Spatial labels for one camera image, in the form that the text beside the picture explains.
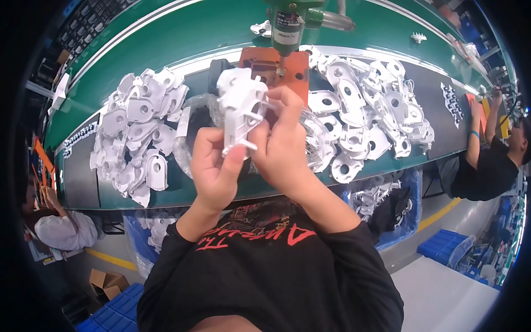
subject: white shirt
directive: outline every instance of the white shirt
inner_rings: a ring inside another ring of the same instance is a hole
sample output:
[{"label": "white shirt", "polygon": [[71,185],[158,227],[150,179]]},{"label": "white shirt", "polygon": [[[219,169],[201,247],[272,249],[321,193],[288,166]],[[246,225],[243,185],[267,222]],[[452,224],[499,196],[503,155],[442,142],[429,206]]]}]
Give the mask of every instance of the white shirt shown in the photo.
[{"label": "white shirt", "polygon": [[94,245],[98,231],[90,217],[76,211],[69,211],[79,230],[75,233],[74,225],[68,217],[42,217],[35,224],[35,233],[47,246],[59,250],[78,250]]}]

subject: yellow floor line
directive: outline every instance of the yellow floor line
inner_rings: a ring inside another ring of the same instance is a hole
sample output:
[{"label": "yellow floor line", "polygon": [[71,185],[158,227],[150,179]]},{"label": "yellow floor line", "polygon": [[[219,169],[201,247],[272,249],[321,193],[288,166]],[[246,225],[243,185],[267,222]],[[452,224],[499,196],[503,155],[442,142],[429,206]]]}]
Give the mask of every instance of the yellow floor line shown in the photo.
[{"label": "yellow floor line", "polygon": [[132,262],[129,262],[129,261],[126,261],[126,260],[123,260],[123,259],[120,259],[120,258],[112,257],[112,256],[109,256],[109,255],[107,255],[105,253],[98,252],[98,251],[90,249],[90,248],[85,248],[85,251],[87,251],[92,256],[95,256],[95,257],[97,257],[99,259],[102,259],[104,261],[107,261],[109,263],[124,267],[124,268],[129,269],[129,270],[136,271],[136,268],[135,268],[135,266],[134,266],[134,264]]},{"label": "yellow floor line", "polygon": [[[421,221],[418,225],[417,232],[420,232],[421,230],[425,229],[426,227],[430,226],[437,220],[439,220],[442,216],[447,214],[454,206],[456,206],[461,201],[461,198],[454,198],[448,205],[443,207],[441,210],[437,211],[436,213],[432,214],[430,217],[427,217],[423,221]],[[99,259],[102,259],[104,261],[107,261],[109,263],[124,267],[129,270],[136,271],[136,268],[132,262],[116,258],[113,256],[109,256],[105,253],[98,252],[96,250],[85,248],[85,251],[89,254],[91,254],[94,257],[97,257]]]},{"label": "yellow floor line", "polygon": [[431,224],[433,224],[434,222],[436,222],[437,220],[439,220],[439,218],[441,218],[442,216],[444,216],[445,214],[447,214],[454,206],[456,206],[459,202],[461,201],[461,198],[454,198],[448,205],[446,205],[445,207],[443,207],[442,209],[440,209],[439,211],[437,211],[436,213],[432,214],[430,217],[427,217],[426,219],[424,219],[423,221],[421,221],[419,224],[418,224],[418,229],[417,229],[417,232],[420,232],[422,231],[423,229],[425,229],[426,227],[430,226]]}]

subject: gray floor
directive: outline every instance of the gray floor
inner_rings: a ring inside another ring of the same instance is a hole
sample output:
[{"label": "gray floor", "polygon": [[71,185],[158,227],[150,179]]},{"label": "gray floor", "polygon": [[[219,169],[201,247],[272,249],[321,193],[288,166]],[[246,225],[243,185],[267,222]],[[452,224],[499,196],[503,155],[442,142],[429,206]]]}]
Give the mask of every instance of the gray floor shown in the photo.
[{"label": "gray floor", "polygon": [[[425,172],[423,176],[423,193],[426,191],[429,183],[430,179]],[[438,181],[434,181],[430,186],[428,194],[439,191],[439,183]],[[434,213],[437,213],[451,201],[452,199],[446,195],[422,200],[421,220],[425,220]],[[449,212],[430,226],[415,233],[410,238],[381,251],[380,254],[382,255],[382,259],[386,264],[387,269],[390,273],[394,273],[419,258],[421,255],[416,252],[417,246],[438,232],[441,228],[465,235],[474,234],[478,237],[498,208],[498,202],[499,199],[494,199],[488,202],[460,201]],[[127,242],[128,239],[125,235],[107,235],[104,239],[97,241],[92,249],[115,258],[132,261],[127,249]],[[121,273],[127,278],[130,284],[135,282],[143,283],[142,277],[136,271],[109,263],[92,256],[87,252],[69,258],[67,265],[71,271],[72,278],[75,278],[75,283],[79,284],[83,290],[88,292],[88,294],[91,294],[88,279],[92,268]]]}]

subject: orange fixture plate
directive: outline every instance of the orange fixture plate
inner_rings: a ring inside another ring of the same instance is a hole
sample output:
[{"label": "orange fixture plate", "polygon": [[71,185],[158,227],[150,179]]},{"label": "orange fixture plate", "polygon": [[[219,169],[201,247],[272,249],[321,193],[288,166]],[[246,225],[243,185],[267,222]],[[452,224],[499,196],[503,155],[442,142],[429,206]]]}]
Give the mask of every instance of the orange fixture plate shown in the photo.
[{"label": "orange fixture plate", "polygon": [[272,47],[244,47],[238,67],[251,68],[251,78],[262,77],[269,89],[286,86],[292,89],[304,104],[308,104],[310,69],[308,52],[292,52],[286,58],[284,76],[277,74],[280,56]]}]

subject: factory floor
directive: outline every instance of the factory floor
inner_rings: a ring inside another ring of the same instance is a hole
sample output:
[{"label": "factory floor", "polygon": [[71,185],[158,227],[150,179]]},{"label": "factory floor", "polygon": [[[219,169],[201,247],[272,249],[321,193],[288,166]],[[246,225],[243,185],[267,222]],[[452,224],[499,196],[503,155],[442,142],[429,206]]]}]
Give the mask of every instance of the factory floor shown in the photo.
[{"label": "factory floor", "polygon": [[[424,173],[422,193],[430,183],[429,177]],[[429,188],[429,193],[439,191],[439,183],[435,180]],[[450,199],[446,195],[423,199],[418,231],[400,243],[380,251],[389,273],[393,274],[421,257],[422,255],[416,252],[417,246],[442,228],[478,237],[496,212],[498,203],[499,198],[487,202],[472,202]],[[121,273],[130,284],[143,283],[144,280],[132,264],[128,245],[126,235],[107,235],[91,249],[68,258],[66,265],[71,274],[70,279],[89,295],[93,294],[88,283],[92,268]]]}]

